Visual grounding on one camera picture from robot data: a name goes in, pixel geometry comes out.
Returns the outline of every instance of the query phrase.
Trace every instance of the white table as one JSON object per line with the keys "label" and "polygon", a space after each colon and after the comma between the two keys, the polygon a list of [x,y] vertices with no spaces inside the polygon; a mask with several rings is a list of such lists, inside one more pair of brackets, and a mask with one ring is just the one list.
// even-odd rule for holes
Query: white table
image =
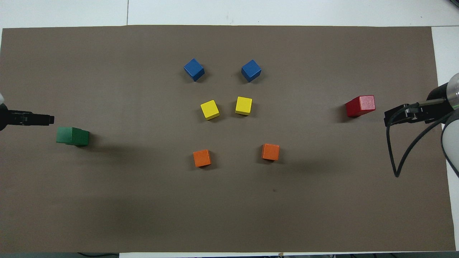
{"label": "white table", "polygon": [[[448,0],[0,0],[0,28],[138,24],[431,26],[438,85],[459,72],[459,8]],[[459,250],[459,179],[449,166],[448,184],[456,250]],[[123,253],[120,257],[275,256],[283,251],[288,250]]]}

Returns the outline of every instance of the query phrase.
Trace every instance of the brown mat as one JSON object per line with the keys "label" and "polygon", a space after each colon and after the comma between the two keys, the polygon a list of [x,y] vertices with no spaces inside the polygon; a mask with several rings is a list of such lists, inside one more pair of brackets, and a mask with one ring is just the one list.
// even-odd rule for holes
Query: brown mat
{"label": "brown mat", "polygon": [[[437,86],[430,28],[126,26],[4,29],[2,252],[454,250],[438,127],[392,174],[383,112]],[[198,82],[183,70],[196,58]],[[241,66],[262,75],[247,83]],[[375,95],[348,119],[344,103]],[[248,117],[237,96],[253,98]],[[214,99],[220,117],[200,104]],[[55,143],[58,126],[91,132]],[[393,127],[399,160],[425,124]],[[260,158],[280,145],[280,160]],[[213,164],[195,168],[193,151]]]}

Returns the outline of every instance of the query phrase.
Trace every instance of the cable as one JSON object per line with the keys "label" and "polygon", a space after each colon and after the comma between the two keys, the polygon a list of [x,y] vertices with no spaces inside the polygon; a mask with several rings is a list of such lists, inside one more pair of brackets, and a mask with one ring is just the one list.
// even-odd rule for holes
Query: cable
{"label": "cable", "polygon": [[97,255],[90,255],[90,254],[85,254],[85,253],[82,253],[82,252],[79,252],[79,254],[85,256],[85,257],[105,257],[105,256],[118,256],[119,257],[119,253],[103,253],[103,254],[97,254]]}
{"label": "cable", "polygon": [[389,149],[389,157],[391,159],[391,165],[392,165],[392,170],[394,171],[394,175],[395,177],[399,177],[400,175],[400,172],[402,171],[402,167],[403,167],[403,164],[405,163],[405,160],[406,158],[408,157],[408,154],[410,153],[410,151],[413,149],[413,147],[416,145],[416,143],[418,143],[418,141],[424,137],[424,135],[426,135],[430,130],[432,130],[434,127],[436,127],[438,124],[440,123],[444,123],[446,122],[446,120],[451,116],[452,112],[446,114],[445,116],[441,117],[440,119],[438,119],[437,121],[433,122],[431,125],[429,125],[424,131],[422,131],[414,140],[413,142],[409,145],[409,147],[407,148],[407,150],[405,151],[405,153],[403,154],[402,156],[402,159],[400,160],[400,163],[398,165],[398,168],[395,167],[395,161],[394,161],[394,155],[392,153],[392,146],[391,146],[391,136],[390,136],[390,126],[393,122],[393,120],[395,119],[396,116],[398,116],[399,114],[403,113],[405,110],[409,109],[409,108],[413,108],[413,107],[418,107],[419,106],[419,103],[415,103],[415,104],[411,104],[411,105],[408,105],[406,107],[403,107],[401,109],[399,109],[397,112],[395,112],[389,119],[388,123],[387,123],[387,127],[386,127],[386,138],[387,138],[387,148]]}

